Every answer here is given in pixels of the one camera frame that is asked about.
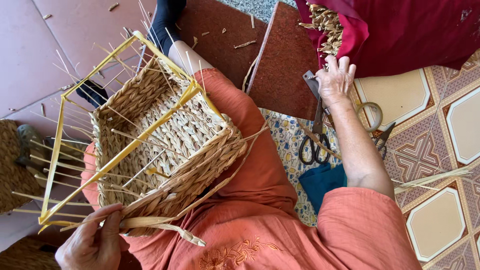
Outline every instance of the brown mat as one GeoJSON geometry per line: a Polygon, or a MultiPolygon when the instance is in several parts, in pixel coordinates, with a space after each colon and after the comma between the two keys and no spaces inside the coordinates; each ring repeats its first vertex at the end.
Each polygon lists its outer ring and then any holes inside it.
{"type": "Polygon", "coordinates": [[[297,9],[277,2],[247,93],[258,107],[313,120],[317,100],[302,75],[318,61],[297,9]]]}
{"type": "Polygon", "coordinates": [[[189,46],[198,38],[195,51],[212,66],[218,68],[233,84],[241,89],[243,79],[260,51],[266,24],[255,19],[255,28],[249,14],[216,0],[190,0],[177,22],[181,39],[189,46]],[[234,46],[256,40],[243,48],[234,46]]]}

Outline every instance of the black-handled scissors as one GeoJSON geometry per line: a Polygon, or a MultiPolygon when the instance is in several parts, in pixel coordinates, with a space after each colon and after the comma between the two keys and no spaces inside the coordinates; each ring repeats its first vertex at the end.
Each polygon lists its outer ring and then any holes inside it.
{"type": "MultiPolygon", "coordinates": [[[[328,142],[328,137],[325,134],[320,134],[320,142],[326,144],[326,147],[330,149],[330,143],[328,142]]],[[[316,145],[316,143],[307,135],[303,138],[303,141],[300,144],[300,161],[305,164],[305,165],[312,165],[313,162],[317,162],[319,164],[325,164],[328,162],[328,159],[330,157],[330,154],[327,153],[326,157],[324,160],[320,160],[320,146],[316,145]],[[310,157],[310,160],[305,160],[303,158],[303,152],[305,151],[305,146],[307,144],[307,141],[310,141],[310,149],[312,150],[312,156],[310,157]]]]}
{"type": "MultiPolygon", "coordinates": [[[[320,98],[318,99],[317,112],[315,114],[315,121],[313,122],[312,133],[315,136],[319,137],[320,143],[325,142],[327,149],[331,150],[328,137],[323,133],[323,120],[322,120],[323,115],[324,115],[324,110],[322,108],[322,99],[320,98]]],[[[320,155],[320,146],[316,145],[313,139],[308,137],[308,135],[305,135],[299,148],[300,161],[305,165],[312,165],[314,161],[319,164],[324,164],[328,162],[330,153],[327,153],[324,160],[320,160],[319,155],[320,155]],[[303,159],[303,152],[305,151],[305,146],[307,144],[307,141],[310,142],[310,149],[312,150],[312,156],[309,160],[303,159]]]]}
{"type": "Polygon", "coordinates": [[[377,147],[378,151],[381,152],[382,154],[382,159],[385,159],[385,156],[387,155],[387,146],[385,146],[385,143],[388,140],[388,137],[390,136],[390,133],[392,133],[393,128],[395,127],[395,123],[391,124],[387,130],[385,130],[382,134],[372,137],[372,139],[375,139],[375,146],[377,147]]]}

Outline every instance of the hand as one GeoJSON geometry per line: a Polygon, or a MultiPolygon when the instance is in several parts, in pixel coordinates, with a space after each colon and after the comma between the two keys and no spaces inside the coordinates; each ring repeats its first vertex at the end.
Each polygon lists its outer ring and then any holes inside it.
{"type": "Polygon", "coordinates": [[[116,270],[120,252],[130,245],[119,235],[121,203],[102,207],[84,221],[106,216],[103,227],[100,220],[80,225],[69,239],[58,248],[55,259],[62,269],[116,270]]]}
{"type": "Polygon", "coordinates": [[[325,58],[328,63],[328,71],[321,69],[315,74],[319,84],[318,93],[327,107],[338,102],[351,102],[348,96],[348,89],[353,82],[357,66],[348,65],[350,58],[344,56],[336,62],[333,55],[325,58]]]}

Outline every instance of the woman's right hand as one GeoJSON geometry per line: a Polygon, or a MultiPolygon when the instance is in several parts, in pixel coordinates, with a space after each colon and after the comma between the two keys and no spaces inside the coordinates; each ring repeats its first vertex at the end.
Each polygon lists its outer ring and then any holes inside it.
{"type": "Polygon", "coordinates": [[[317,71],[316,80],[319,84],[318,93],[323,102],[329,108],[338,102],[351,102],[348,90],[353,82],[357,66],[349,65],[350,58],[344,56],[336,61],[336,57],[329,55],[325,58],[328,63],[328,71],[317,71]]]}

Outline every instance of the red cloth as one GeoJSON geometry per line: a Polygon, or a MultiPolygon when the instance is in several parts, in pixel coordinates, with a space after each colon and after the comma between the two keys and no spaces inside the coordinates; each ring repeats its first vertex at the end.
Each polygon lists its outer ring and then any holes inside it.
{"type": "MultiPolygon", "coordinates": [[[[305,0],[295,0],[304,23],[311,23],[305,0]]],[[[349,56],[357,78],[402,74],[442,65],[459,70],[480,48],[477,0],[309,0],[339,15],[344,27],[337,58],[349,56]]],[[[306,29],[315,50],[322,31],[306,29]]],[[[319,57],[319,66],[324,59],[319,57]]]]}

